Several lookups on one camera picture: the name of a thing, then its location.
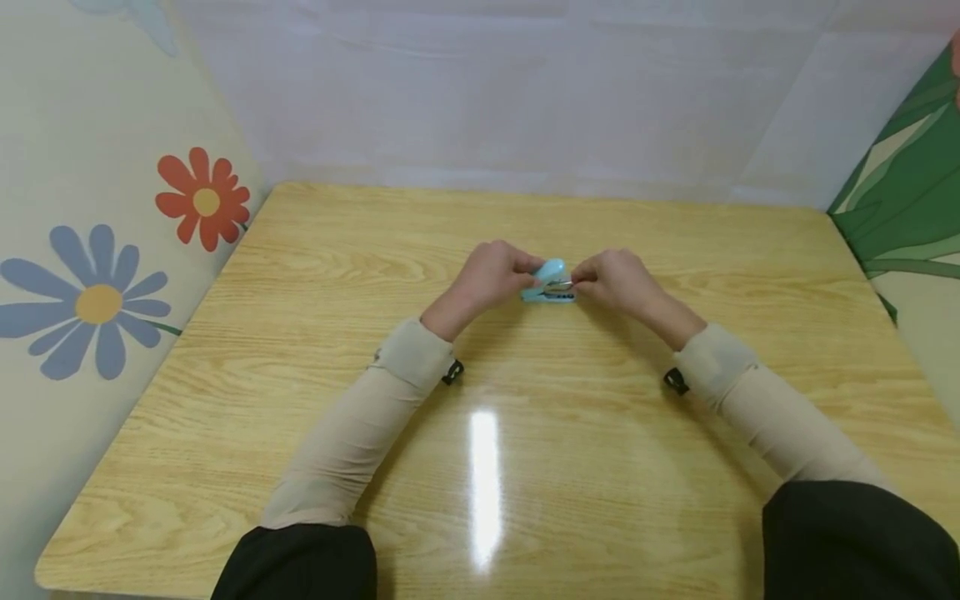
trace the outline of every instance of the wrist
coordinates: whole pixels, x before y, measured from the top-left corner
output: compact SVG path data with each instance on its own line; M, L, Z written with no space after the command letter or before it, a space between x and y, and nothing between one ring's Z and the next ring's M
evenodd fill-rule
M450 288L427 306L420 322L437 337L452 343L479 312L469 298Z
M665 292L636 318L676 352L707 328L707 322L700 315Z

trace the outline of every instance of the wooden table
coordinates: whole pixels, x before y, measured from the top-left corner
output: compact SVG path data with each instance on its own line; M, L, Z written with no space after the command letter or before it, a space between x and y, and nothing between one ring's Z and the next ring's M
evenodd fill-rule
M960 535L960 444L827 216L808 209L285 183L36 570L206 598L302 435L469 250L640 253ZM778 481L660 377L665 347L581 301L515 302L457 343L358 511L396 598L759 597Z

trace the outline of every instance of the wallpaper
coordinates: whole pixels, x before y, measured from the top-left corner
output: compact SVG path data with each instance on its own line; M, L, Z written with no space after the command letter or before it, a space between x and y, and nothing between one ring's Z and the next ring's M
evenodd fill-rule
M960 31L828 212L960 425Z
M957 0L175 5L271 182L818 209L960 25Z
M0 43L0 596L32 600L265 188L167 4L8 0Z

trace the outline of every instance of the flower stem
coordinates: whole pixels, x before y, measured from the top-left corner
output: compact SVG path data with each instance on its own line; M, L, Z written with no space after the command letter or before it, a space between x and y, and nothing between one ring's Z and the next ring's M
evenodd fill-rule
M177 337L179 337L179 336L183 333L183 331L181 331L180 329L177 329L176 327L172 327L172 326L170 326L170 325L166 325L166 324L163 324L163 323L157 323L156 321L147 321L147 320L145 319L145 320L144 320L144 323L153 325L153 326L156 327L157 329L161 329L161 330L163 330L163 331L166 331L167 333L173 333L173 334L176 335Z

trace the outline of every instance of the light blue stapler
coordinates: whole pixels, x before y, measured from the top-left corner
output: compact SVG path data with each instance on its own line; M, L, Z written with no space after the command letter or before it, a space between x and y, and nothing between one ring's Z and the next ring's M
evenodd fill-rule
M566 265L560 258L551 258L534 273L540 287L520 292L524 302L573 302L573 283L566 274Z

